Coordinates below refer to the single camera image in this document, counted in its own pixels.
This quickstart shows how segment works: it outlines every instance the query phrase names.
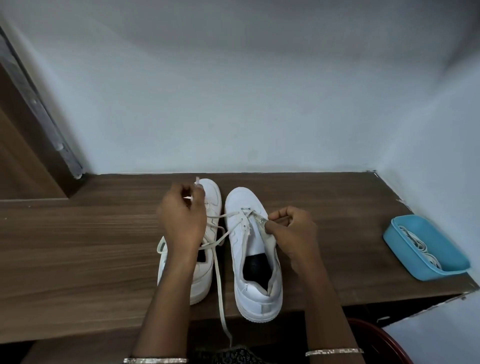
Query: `person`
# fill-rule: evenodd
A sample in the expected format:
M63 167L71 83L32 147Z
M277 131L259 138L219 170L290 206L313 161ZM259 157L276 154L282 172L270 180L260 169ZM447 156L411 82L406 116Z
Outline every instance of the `person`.
M185 191L192 194L191 206L182 198ZM186 358L190 286L207 221L204 197L201 186L174 184L157 209L168 241L168 258L131 358ZM265 230L275 236L280 249L290 258L303 288L309 350L357 348L322 262L317 226L310 214L288 206L272 212L268 218ZM360 353L309 358L314 364L364 363Z

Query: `sneaker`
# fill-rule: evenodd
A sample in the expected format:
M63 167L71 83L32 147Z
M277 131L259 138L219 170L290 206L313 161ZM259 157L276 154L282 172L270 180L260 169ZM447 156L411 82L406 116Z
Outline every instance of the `sneaker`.
M225 322L225 315L223 310L223 298L222 298L222 283L220 281L220 271L218 269L218 259L216 256L215 248L218 245L222 245L224 239L230 232L225 232L225 229L218 225L218 220L225 215L220 215L222 210L222 196L220 195L220 189L217 184L212 180L203 178L197 181L195 184L201 184L205 190L205 209L207 212L207 227L205 229L205 236L202 241L202 245L199 247L197 256L197 265L193 273L192 287L190 288L190 305L199 303L203 300L210 290L212 285L212 272L213 265L215 265L217 291L218 291L218 307L220 310L220 320L222 322L223 330L230 339L230 346L232 346L232 335L227 329ZM224 234L220 239L216 240L217 230L221 229ZM162 272L165 268L167 261L167 242L165 237L162 237L158 243L156 251L160 254L160 265L158 267L158 279L157 285L162 278Z
M237 187L227 196L225 216L237 307L249 321L271 321L282 307L283 288L276 240L265 232L267 212L252 191Z

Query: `blue bin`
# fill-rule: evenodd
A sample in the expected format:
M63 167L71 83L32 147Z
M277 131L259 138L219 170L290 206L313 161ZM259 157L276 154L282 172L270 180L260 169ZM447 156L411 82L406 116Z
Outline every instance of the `blue bin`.
M427 245L428 252L438 259L442 269L430 263L399 226L404 226L417 235ZM470 268L467 257L427 219L418 215L398 216L392 219L384 233L384 240L410 274L419 280L461 274Z

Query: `silver bangle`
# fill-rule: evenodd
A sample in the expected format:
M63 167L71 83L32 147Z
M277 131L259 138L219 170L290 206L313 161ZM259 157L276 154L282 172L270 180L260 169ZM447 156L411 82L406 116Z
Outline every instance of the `silver bangle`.
M180 364L188 363L184 358L125 358L123 364Z
M330 354L363 354L360 348L345 348L345 349L320 349L306 352L305 356L311 355L330 355Z

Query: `forearm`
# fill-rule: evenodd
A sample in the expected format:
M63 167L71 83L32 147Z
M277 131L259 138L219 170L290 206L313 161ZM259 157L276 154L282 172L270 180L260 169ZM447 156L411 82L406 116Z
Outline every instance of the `forearm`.
M185 358L194 269L192 258L169 254L133 348L133 357Z
M302 279L309 350L356 348L357 343L323 265ZM364 364L361 354L315 355L315 364Z

